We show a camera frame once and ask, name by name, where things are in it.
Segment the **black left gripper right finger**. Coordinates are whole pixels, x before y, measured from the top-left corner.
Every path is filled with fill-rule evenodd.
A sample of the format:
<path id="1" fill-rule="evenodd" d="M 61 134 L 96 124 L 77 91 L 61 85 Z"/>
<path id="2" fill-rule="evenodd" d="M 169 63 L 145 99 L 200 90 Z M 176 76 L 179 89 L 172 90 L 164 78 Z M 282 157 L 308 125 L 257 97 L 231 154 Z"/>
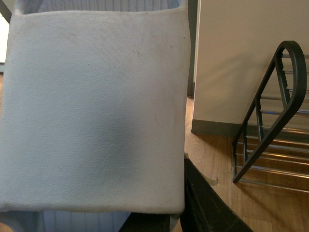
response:
<path id="1" fill-rule="evenodd" d="M 252 229 L 220 198 L 205 177 L 184 154 L 185 209 L 180 216 L 184 232 L 251 232 Z"/>

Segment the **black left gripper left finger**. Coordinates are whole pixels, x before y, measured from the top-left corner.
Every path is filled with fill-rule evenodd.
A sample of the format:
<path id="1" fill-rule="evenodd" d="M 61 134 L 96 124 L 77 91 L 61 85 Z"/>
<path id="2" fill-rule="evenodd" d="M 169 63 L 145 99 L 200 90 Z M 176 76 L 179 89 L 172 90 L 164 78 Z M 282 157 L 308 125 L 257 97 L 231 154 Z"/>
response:
<path id="1" fill-rule="evenodd" d="M 119 232 L 169 232 L 170 215 L 131 213 Z"/>

